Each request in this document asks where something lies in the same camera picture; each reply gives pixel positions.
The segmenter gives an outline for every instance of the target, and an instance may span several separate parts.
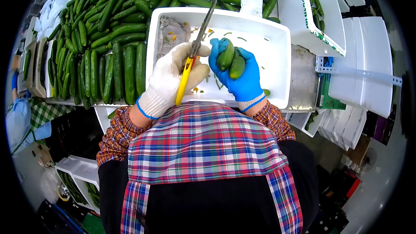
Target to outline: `blue rubber glove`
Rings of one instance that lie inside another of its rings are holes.
[[[13,77],[12,77],[12,91],[18,88],[18,76],[19,76],[19,72],[15,70],[15,73],[13,74]]]
[[[245,59],[245,70],[241,77],[234,80],[230,78],[229,70],[222,71],[217,66],[217,58],[221,52],[225,51],[228,40],[225,38],[221,40],[214,38],[210,40],[210,44],[212,48],[208,58],[209,66],[220,82],[235,96],[241,112],[247,111],[250,107],[264,99],[265,94],[260,87],[259,66],[254,55],[243,48],[238,48],[241,56]]]

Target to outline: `black shirt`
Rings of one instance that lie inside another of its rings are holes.
[[[302,233],[319,210],[314,155],[304,144],[279,143],[287,156],[303,215]],[[107,234],[120,233],[128,160],[98,170],[101,220]],[[281,233],[266,176],[151,185],[145,233]]]

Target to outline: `scissors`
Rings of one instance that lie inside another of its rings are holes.
[[[208,27],[208,23],[212,17],[212,13],[214,12],[214,8],[216,7],[216,5],[217,5],[217,0],[215,0],[212,3],[211,8],[209,9],[207,15],[205,16],[204,21],[202,22],[202,26],[201,26],[201,29],[199,30],[199,34],[196,37],[196,40],[192,42],[192,51],[190,55],[188,56],[188,58],[186,59],[184,72],[182,73],[182,80],[180,81],[180,85],[179,85],[178,95],[176,96],[175,104],[177,106],[180,105],[184,97],[185,88],[186,88],[186,84],[188,83],[190,70],[195,64],[196,57],[198,56],[198,50],[201,47],[202,36],[204,35],[205,30]]]

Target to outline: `green checkered cloth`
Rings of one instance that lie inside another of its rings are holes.
[[[30,129],[35,131],[37,128],[53,120],[56,117],[65,115],[75,110],[75,106],[47,104],[37,97],[30,97],[28,99],[32,115],[30,117]]]

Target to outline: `green plastic crate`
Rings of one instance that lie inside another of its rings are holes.
[[[319,108],[345,110],[346,104],[328,96],[329,88],[330,88],[330,75],[324,74],[321,77],[317,106]]]

